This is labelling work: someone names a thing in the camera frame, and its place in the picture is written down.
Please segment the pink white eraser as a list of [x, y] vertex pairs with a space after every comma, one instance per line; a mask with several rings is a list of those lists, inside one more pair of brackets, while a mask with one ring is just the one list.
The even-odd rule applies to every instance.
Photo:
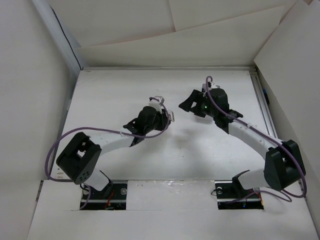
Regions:
[[167, 112], [168, 112], [168, 119], [169, 119], [169, 121], [172, 122], [172, 123], [175, 122], [174, 112], [171, 111], [171, 110], [168, 110]]

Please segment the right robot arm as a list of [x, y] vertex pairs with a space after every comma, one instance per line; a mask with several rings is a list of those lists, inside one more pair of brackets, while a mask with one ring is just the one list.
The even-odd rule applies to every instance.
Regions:
[[285, 189], [297, 181], [302, 182], [302, 193], [298, 198], [306, 197], [306, 170], [299, 145], [293, 140], [274, 138], [246, 123], [241, 113], [230, 108], [223, 89], [194, 89], [179, 108], [201, 118], [211, 117], [218, 128], [241, 140], [264, 160], [263, 168], [246, 169], [232, 178], [229, 188], [234, 202], [259, 193], [260, 188], [282, 192], [290, 201], [296, 195]]

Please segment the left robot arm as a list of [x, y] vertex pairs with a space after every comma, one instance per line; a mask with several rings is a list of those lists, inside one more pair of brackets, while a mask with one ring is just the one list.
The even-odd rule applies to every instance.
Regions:
[[136, 118], [115, 133], [103, 131], [93, 136], [82, 131], [76, 133], [57, 157], [56, 164], [74, 184], [84, 184], [98, 197], [107, 198], [112, 192], [113, 182], [98, 170], [98, 160], [109, 152], [139, 144], [152, 131], [162, 134], [173, 121], [172, 111], [145, 106]]

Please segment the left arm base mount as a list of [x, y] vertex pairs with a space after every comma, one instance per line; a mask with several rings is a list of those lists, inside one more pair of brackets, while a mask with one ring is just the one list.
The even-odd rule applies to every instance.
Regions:
[[80, 185], [80, 210], [123, 211], [127, 208], [128, 181], [112, 181], [101, 170], [95, 170], [88, 181]]

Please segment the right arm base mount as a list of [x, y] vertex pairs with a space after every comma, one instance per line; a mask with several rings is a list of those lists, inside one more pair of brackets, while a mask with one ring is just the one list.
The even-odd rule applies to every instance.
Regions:
[[211, 195], [217, 199], [219, 210], [263, 210], [263, 201], [259, 193], [244, 189], [239, 177], [249, 170], [235, 175], [231, 180], [217, 180]]

